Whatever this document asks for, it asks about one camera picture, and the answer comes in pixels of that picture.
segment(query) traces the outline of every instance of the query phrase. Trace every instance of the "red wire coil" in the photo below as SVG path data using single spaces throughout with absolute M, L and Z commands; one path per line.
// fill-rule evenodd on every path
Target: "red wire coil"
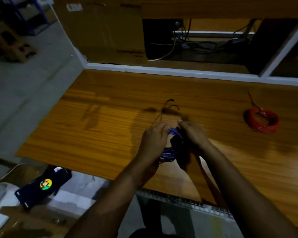
M 262 108 L 252 108 L 247 110 L 247 112 L 245 121 L 252 130 L 264 134 L 272 134 L 278 130 L 279 118 L 278 115 L 272 111 Z M 268 120 L 268 125 L 260 123 L 255 118 L 256 114 L 266 118 Z

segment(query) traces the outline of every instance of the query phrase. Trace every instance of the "wooden table surface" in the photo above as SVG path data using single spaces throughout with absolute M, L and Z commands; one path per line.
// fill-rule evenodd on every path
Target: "wooden table surface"
M 277 113 L 274 134 L 252 131 L 243 120 L 255 103 Z M 187 77 L 84 70 L 17 155 L 115 179 L 135 156 L 142 133 L 174 99 L 162 120 L 176 127 L 189 118 L 260 192 L 298 226 L 298 87 Z M 146 188 L 216 204 L 198 163 L 186 172 L 161 164 Z

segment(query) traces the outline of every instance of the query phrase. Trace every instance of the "finger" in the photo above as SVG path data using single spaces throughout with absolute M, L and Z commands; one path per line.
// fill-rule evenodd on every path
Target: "finger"
M 171 129 L 170 125 L 166 125 L 165 127 L 163 127 L 161 131 L 161 140 L 167 141 L 170 129 Z
M 179 124 L 180 128 L 183 128 L 185 130 L 187 130 L 191 126 L 191 122 L 185 122 L 181 119 L 178 120 L 178 124 Z
M 161 132 L 162 129 L 163 129 L 166 125 L 167 125 L 166 122 L 161 122 L 161 123 L 157 124 L 156 126 L 154 126 L 153 128 L 154 128 L 155 130 Z

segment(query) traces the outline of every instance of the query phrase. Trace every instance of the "blue cable bundle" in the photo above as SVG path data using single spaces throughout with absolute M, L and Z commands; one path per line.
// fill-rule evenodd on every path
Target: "blue cable bundle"
M 177 147 L 171 146 L 171 148 L 165 148 L 160 157 L 160 163 L 172 162 L 173 160 L 175 160 L 175 155 L 177 154 L 177 152 L 183 144 L 183 138 L 181 134 L 178 132 L 178 130 L 176 130 L 175 128 L 171 128 L 169 134 L 179 137 L 181 139 L 181 145 Z

